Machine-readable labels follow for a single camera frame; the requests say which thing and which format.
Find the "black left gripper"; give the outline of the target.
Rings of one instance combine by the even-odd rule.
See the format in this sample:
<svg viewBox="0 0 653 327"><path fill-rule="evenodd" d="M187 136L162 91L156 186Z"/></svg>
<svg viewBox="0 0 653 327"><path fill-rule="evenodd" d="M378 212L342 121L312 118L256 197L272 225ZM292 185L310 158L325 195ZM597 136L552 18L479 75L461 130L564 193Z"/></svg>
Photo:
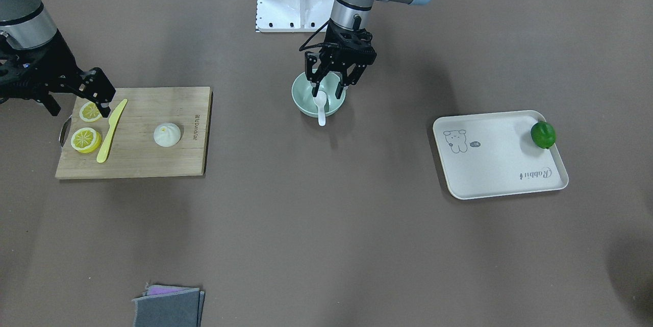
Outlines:
<svg viewBox="0 0 653 327"><path fill-rule="evenodd" d="M366 67L375 62L377 53L371 41L372 34L366 29L345 29L333 20L315 30L305 42L305 76L312 96L317 96L322 79L334 71L340 76L335 97L341 99L350 85L356 85Z"/></svg>

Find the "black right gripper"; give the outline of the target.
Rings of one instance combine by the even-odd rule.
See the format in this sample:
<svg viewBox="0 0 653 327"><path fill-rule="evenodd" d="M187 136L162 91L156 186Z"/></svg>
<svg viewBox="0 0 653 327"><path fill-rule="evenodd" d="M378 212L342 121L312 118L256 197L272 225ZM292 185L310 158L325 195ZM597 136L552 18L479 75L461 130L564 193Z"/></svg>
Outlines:
<svg viewBox="0 0 653 327"><path fill-rule="evenodd" d="M104 118L110 115L110 103L116 88L100 67L82 71L61 32L43 46L16 50L2 36L2 102L8 99L35 100L52 116L61 107L53 93L75 94L95 104Z"/></svg>

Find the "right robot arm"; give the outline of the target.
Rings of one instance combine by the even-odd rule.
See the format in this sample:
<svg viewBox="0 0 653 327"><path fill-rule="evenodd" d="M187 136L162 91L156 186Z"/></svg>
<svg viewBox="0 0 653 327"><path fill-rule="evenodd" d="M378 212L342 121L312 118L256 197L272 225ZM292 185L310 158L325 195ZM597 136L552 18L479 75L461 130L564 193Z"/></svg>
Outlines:
<svg viewBox="0 0 653 327"><path fill-rule="evenodd" d="M42 0L1 0L1 97L34 100L51 115L61 110L53 94L75 94L104 117L116 94L100 67L83 71Z"/></svg>

